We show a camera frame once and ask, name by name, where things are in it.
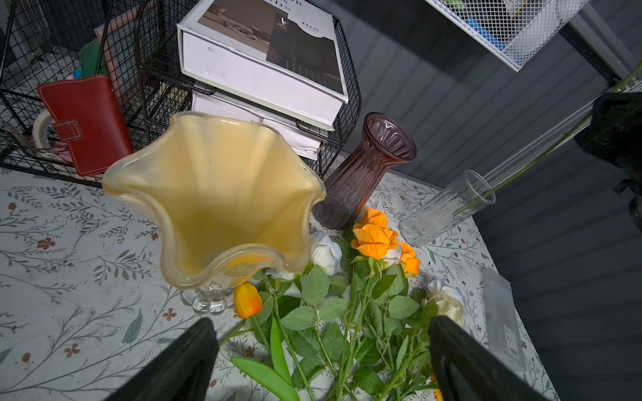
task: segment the yellow glass vase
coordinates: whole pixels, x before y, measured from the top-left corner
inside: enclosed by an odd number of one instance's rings
[[[272,128],[196,112],[111,166],[105,192],[158,224],[160,270],[199,311],[220,312],[263,268],[303,271],[321,179]]]

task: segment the wallet strap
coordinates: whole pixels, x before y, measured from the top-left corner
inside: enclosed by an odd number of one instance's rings
[[[58,137],[64,142],[77,141],[78,139],[82,138],[82,133],[76,120],[54,123],[51,125],[51,127],[56,131]]]

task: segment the purple glass vase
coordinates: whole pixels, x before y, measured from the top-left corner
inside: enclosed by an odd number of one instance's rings
[[[361,144],[325,182],[325,200],[312,208],[319,223],[340,230],[354,222],[386,171],[417,156],[401,125],[381,113],[363,120]]]

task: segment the table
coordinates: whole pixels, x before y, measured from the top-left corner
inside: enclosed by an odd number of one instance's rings
[[[384,211],[396,230],[400,218],[437,192],[387,173],[369,206]],[[161,277],[160,235],[101,189],[0,170],[0,400],[105,398],[200,317]],[[473,219],[416,250],[415,284],[441,278],[458,288],[467,299],[465,326],[487,346],[480,269],[496,268]],[[239,321],[232,309],[211,318],[219,336]],[[518,320],[528,368],[523,380],[558,400]],[[222,347],[208,400],[234,392],[236,400],[274,399],[230,356],[260,360],[265,351],[253,334]],[[326,373],[311,383],[319,399],[324,380]]]

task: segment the flower bouquet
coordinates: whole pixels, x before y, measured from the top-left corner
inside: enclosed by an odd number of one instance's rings
[[[356,400],[361,391],[377,401],[404,400],[425,389],[440,399],[428,327],[439,314],[462,325],[465,301],[441,280],[428,292],[410,291],[419,260],[397,236],[382,212],[367,209],[343,238],[312,234],[303,274],[260,271],[254,284],[235,288],[245,321],[221,343],[251,330],[271,361],[230,358],[232,364],[282,400],[298,400],[300,389],[314,400],[310,382],[324,370],[334,377],[328,400]]]

